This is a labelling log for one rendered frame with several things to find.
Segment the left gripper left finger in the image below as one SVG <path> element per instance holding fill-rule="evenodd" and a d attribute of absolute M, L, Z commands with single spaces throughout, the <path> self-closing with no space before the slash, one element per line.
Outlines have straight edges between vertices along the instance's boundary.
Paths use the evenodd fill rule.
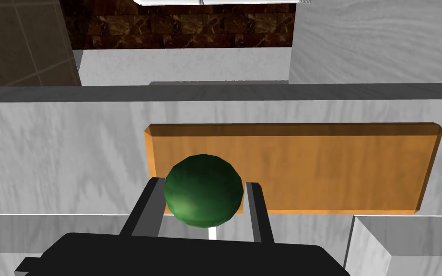
<path fill-rule="evenodd" d="M 164 178 L 149 179 L 119 235 L 158 236 L 166 208 L 164 186 Z"/>

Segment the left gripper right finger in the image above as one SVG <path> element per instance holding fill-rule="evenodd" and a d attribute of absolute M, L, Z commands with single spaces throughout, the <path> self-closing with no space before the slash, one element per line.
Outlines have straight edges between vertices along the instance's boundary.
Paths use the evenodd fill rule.
<path fill-rule="evenodd" d="M 261 185 L 245 183 L 245 195 L 245 214 L 250 217 L 254 242 L 275 243 Z"/>

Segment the green round ball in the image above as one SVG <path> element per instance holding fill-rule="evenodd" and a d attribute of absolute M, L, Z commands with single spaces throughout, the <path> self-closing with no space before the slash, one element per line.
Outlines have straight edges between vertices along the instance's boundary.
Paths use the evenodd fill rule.
<path fill-rule="evenodd" d="M 181 222 L 197 228 L 217 227 L 240 208 L 242 179 L 220 157 L 199 154 L 176 164 L 165 179 L 169 211 Z"/>

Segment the orange wooden cutting board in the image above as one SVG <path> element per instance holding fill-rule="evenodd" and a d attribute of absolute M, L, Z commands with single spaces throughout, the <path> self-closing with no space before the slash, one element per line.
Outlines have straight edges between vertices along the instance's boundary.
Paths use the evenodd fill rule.
<path fill-rule="evenodd" d="M 151 177 L 197 154 L 262 186 L 270 213 L 413 214 L 442 138 L 437 123 L 151 124 Z"/>

